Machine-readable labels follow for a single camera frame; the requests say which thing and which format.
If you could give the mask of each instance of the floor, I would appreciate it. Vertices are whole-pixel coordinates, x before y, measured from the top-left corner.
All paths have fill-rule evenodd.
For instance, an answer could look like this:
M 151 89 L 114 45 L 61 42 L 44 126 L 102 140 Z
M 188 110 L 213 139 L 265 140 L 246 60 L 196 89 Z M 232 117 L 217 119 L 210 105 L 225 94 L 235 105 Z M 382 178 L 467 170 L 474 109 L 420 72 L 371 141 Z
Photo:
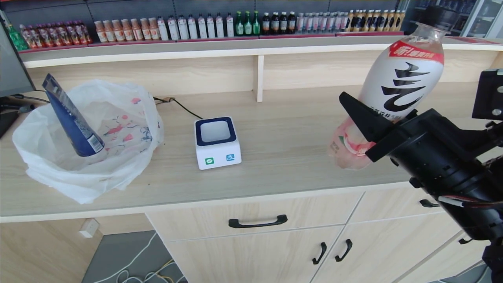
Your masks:
M 82 283 L 95 283 L 110 277 L 121 268 L 125 267 L 131 260 L 147 245 L 152 238 L 154 231 L 137 232 L 117 235 L 106 235 L 103 237 L 93 260 L 82 280 Z M 170 254 L 162 244 L 159 236 L 155 236 L 151 244 L 138 258 L 127 268 L 130 276 L 136 276 L 141 280 L 151 271 L 157 271 L 165 263 L 171 260 Z M 484 272 L 484 266 L 479 266 L 460 277 L 451 277 L 444 280 L 447 283 L 491 283 L 490 270 L 486 273 L 480 282 L 476 282 Z M 163 276 L 168 276 L 176 283 L 183 275 L 175 264 L 172 264 L 160 272 Z M 122 275 L 119 280 L 113 276 L 100 283 L 116 283 L 126 279 Z M 137 280 L 129 280 L 128 283 L 138 283 Z M 153 277 L 148 283 L 164 283 L 160 278 Z

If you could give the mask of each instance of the monitor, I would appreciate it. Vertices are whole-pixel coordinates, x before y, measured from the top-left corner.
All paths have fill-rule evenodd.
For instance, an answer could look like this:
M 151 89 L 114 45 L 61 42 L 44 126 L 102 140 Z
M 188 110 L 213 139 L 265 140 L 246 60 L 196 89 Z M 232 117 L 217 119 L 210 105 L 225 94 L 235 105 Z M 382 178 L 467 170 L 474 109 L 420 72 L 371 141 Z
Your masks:
M 0 97 L 35 90 L 1 19 L 0 23 Z

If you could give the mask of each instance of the cabinet handle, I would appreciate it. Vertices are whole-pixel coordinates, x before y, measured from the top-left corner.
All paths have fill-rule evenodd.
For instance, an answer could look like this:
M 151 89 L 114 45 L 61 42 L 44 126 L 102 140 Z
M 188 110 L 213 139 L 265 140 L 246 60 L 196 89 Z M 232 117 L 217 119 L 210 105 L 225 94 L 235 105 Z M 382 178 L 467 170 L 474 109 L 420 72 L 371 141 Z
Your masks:
M 342 261 L 348 255 L 349 251 L 353 247 L 353 242 L 351 242 L 350 239 L 347 239 L 346 240 L 346 245 L 348 245 L 348 248 L 346 249 L 346 252 L 343 254 L 343 256 L 339 257 L 338 255 L 336 255 L 336 261 L 337 262 Z
M 419 203 L 423 206 L 423 207 L 439 207 L 440 204 L 438 203 L 432 203 L 431 201 L 427 200 L 427 199 L 422 199 L 419 201 Z
M 239 223 L 239 219 L 229 219 L 229 227 L 231 228 L 256 228 L 256 227 L 266 227 L 266 226 L 274 226 L 281 225 L 288 221 L 288 218 L 285 214 L 278 215 L 278 219 L 275 222 L 264 223 L 264 224 L 252 224 L 252 225 L 241 225 Z
M 471 241 L 473 241 L 473 239 L 470 239 L 470 240 L 461 239 L 458 242 L 459 242 L 459 244 L 464 245 L 464 244 L 468 244 Z
M 313 258 L 313 264 L 314 265 L 317 265 L 321 261 L 321 258 L 323 257 L 323 255 L 325 254 L 325 252 L 326 252 L 326 244 L 325 244 L 325 242 L 322 242 L 321 243 L 321 255 L 319 255 L 318 259 Z

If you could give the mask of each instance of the tube cap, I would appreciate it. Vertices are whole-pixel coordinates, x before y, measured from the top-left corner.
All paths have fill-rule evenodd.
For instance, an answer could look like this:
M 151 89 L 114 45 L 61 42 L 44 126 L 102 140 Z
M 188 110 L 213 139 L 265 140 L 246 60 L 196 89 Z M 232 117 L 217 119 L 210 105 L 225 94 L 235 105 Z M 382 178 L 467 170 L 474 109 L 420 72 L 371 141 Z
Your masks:
M 444 31 L 451 31 L 458 18 L 459 13 L 454 10 L 441 6 L 428 6 L 419 22 Z

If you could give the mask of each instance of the blue tube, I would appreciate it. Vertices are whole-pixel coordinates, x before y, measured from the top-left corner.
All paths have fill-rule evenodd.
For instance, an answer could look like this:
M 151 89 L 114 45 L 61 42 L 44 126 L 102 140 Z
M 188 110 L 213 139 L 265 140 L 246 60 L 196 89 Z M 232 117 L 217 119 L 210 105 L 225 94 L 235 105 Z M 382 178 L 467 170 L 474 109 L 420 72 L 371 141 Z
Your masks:
M 56 79 L 51 74 L 47 74 L 42 86 L 75 152 L 79 156 L 87 157 L 102 151 L 105 143 L 89 127 Z

